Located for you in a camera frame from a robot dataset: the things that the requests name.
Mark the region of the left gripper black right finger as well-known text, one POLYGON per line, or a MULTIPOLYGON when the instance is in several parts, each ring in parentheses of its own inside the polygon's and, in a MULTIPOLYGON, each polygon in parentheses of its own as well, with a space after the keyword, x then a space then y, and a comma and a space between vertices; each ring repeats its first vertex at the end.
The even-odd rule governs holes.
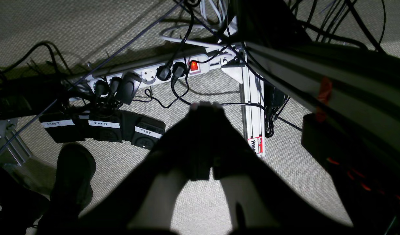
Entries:
POLYGON ((323 215, 300 197, 252 151, 222 106, 212 103, 219 131, 230 146, 218 176, 236 235, 352 235, 354 229, 323 215))

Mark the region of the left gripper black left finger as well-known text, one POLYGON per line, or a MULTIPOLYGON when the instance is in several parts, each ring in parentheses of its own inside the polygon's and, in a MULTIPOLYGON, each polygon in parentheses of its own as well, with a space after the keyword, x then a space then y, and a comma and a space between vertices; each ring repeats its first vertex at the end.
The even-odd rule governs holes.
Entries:
POLYGON ((192 104, 145 159, 79 220, 79 233, 169 233, 177 197, 193 173, 191 160, 200 144, 201 124, 212 113, 212 103, 192 104))

